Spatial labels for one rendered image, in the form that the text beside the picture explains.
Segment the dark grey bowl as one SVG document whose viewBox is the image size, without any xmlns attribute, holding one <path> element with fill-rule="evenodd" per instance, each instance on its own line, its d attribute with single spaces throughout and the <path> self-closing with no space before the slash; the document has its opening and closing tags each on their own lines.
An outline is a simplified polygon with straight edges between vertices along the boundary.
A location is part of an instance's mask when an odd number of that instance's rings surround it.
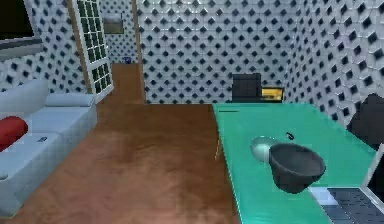
<svg viewBox="0 0 384 224">
<path fill-rule="evenodd" d="M 311 149 L 293 143 L 279 143 L 269 150 L 269 165 L 275 185 L 291 194 L 298 194 L 325 173 L 321 156 Z"/>
</svg>

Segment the yellow box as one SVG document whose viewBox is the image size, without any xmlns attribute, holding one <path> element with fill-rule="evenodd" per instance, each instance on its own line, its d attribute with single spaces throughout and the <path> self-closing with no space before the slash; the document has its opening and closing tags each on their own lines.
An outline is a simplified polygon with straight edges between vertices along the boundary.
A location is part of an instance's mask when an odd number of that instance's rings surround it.
<svg viewBox="0 0 384 224">
<path fill-rule="evenodd" d="M 278 87 L 264 87 L 262 88 L 262 99 L 270 101 L 282 101 L 284 89 Z"/>
</svg>

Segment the green table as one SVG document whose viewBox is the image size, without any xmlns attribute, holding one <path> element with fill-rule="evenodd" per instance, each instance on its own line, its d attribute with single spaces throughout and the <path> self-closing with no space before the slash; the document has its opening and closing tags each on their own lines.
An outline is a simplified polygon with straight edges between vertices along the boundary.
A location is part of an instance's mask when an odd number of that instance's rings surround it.
<svg viewBox="0 0 384 224">
<path fill-rule="evenodd" d="M 326 172 L 317 186 L 362 183 L 375 151 L 311 104 L 215 104 L 221 144 L 241 224 L 330 224 L 308 191 L 276 187 L 270 166 L 251 152 L 255 137 L 291 142 L 319 154 Z M 289 132 L 294 135 L 290 140 Z"/>
</svg>

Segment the white glass-paned door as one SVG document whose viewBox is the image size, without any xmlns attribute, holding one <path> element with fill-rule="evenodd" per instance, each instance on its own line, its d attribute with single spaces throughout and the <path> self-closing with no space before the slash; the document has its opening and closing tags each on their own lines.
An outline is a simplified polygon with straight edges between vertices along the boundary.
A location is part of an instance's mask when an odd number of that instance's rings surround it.
<svg viewBox="0 0 384 224">
<path fill-rule="evenodd" d="M 102 101 L 113 89 L 107 44 L 99 0 L 71 0 L 85 68 L 95 101 Z"/>
</svg>

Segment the white sofa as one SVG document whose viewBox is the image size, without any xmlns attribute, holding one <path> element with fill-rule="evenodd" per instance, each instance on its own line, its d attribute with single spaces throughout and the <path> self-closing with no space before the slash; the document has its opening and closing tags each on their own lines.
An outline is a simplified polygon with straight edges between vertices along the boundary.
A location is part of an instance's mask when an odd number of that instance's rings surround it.
<svg viewBox="0 0 384 224">
<path fill-rule="evenodd" d="M 9 116 L 23 119 L 28 132 L 0 152 L 0 217 L 17 214 L 97 123 L 93 95 L 51 93 L 39 79 L 0 92 L 0 120 Z"/>
</svg>

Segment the black chair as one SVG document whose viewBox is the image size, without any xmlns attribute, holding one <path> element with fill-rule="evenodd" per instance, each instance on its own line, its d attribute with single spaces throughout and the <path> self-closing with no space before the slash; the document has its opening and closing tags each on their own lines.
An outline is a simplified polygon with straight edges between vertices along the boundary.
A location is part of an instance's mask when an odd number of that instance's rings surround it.
<svg viewBox="0 0 384 224">
<path fill-rule="evenodd" d="M 384 98 L 369 94 L 359 105 L 347 130 L 377 151 L 384 143 Z"/>
</svg>

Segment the red cushion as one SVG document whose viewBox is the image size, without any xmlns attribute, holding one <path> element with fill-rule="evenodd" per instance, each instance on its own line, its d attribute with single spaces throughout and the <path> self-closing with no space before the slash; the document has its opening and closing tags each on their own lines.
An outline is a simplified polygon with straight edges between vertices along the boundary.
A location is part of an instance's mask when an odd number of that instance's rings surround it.
<svg viewBox="0 0 384 224">
<path fill-rule="evenodd" d="M 0 152 L 4 151 L 28 132 L 27 123 L 16 116 L 0 120 Z"/>
</svg>

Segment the grey laptop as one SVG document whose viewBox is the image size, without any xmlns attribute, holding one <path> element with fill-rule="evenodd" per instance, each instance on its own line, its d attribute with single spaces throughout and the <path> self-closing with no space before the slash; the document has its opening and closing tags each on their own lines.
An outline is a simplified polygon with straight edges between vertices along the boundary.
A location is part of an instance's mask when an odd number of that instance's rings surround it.
<svg viewBox="0 0 384 224">
<path fill-rule="evenodd" d="M 384 224 L 384 143 L 359 187 L 310 187 L 331 224 Z"/>
</svg>

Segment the black television set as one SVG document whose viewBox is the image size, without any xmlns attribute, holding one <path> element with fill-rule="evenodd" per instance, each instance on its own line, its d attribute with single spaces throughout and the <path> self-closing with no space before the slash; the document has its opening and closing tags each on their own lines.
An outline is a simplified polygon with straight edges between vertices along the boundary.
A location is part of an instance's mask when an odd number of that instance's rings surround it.
<svg viewBox="0 0 384 224">
<path fill-rule="evenodd" d="M 0 40 L 33 35 L 24 0 L 0 0 Z"/>
</svg>

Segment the framed wall picture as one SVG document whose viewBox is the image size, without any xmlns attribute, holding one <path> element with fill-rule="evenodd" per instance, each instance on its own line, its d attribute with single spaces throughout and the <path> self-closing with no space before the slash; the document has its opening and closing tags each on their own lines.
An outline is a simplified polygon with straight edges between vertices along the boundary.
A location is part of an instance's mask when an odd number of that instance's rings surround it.
<svg viewBox="0 0 384 224">
<path fill-rule="evenodd" d="M 121 14 L 107 14 L 103 17 L 104 32 L 106 34 L 123 34 L 124 26 Z"/>
</svg>

